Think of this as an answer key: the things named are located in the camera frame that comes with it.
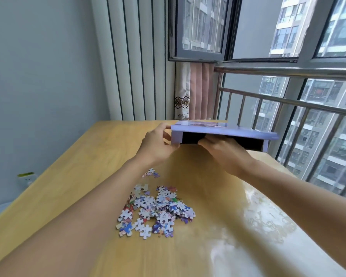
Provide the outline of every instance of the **person's right arm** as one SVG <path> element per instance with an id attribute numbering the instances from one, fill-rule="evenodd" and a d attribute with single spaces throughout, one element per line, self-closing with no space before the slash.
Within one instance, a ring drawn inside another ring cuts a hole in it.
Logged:
<path id="1" fill-rule="evenodd" d="M 254 159 L 234 139 L 206 135 L 198 142 L 230 174 L 261 191 L 346 269 L 346 198 Z"/>

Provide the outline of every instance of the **purple box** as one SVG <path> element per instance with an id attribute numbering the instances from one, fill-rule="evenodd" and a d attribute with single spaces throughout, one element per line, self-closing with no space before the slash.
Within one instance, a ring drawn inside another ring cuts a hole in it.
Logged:
<path id="1" fill-rule="evenodd" d="M 268 151 L 269 140 L 277 140 L 275 132 L 263 132 L 231 123 L 180 120 L 171 125 L 172 144 L 197 144 L 206 134 L 225 135 L 252 151 Z"/>

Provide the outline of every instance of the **wooden table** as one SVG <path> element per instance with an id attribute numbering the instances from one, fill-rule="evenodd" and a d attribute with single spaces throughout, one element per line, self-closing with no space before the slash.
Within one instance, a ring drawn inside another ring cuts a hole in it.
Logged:
<path id="1" fill-rule="evenodd" d="M 120 168 L 158 124 L 92 126 L 0 215 L 0 260 Z M 268 154 L 250 153 L 289 173 Z M 91 276 L 346 276 L 274 203 L 224 172 L 203 148 L 183 145 L 154 168 L 161 177 L 141 183 L 150 191 L 176 186 L 196 218 L 177 221 L 173 238 L 152 234 L 143 240 L 135 231 L 119 238 L 114 230 Z"/>

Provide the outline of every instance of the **human arm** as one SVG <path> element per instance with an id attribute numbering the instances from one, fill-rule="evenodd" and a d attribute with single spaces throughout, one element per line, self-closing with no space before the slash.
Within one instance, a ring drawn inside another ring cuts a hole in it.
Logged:
<path id="1" fill-rule="evenodd" d="M 162 123 L 148 132 L 137 154 L 105 181 L 0 261 L 0 277 L 88 276 L 133 187 L 179 147 Z"/>
<path id="2" fill-rule="evenodd" d="M 252 158 L 234 139 L 207 135 L 198 144 L 228 173 L 271 199 L 346 269 L 346 198 Z"/>

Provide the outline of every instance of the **table top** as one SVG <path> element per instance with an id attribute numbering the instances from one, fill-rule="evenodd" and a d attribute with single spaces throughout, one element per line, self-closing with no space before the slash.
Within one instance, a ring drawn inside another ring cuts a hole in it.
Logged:
<path id="1" fill-rule="evenodd" d="M 0 260 L 120 168 L 158 124 L 93 125 L 0 215 Z M 290 174 L 268 154 L 250 153 Z M 272 201 L 227 174 L 202 147 L 182 145 L 154 168 L 161 176 L 140 183 L 152 193 L 176 186 L 196 218 L 176 221 L 173 238 L 143 240 L 135 231 L 120 238 L 115 229 L 91 276 L 346 276 Z"/>

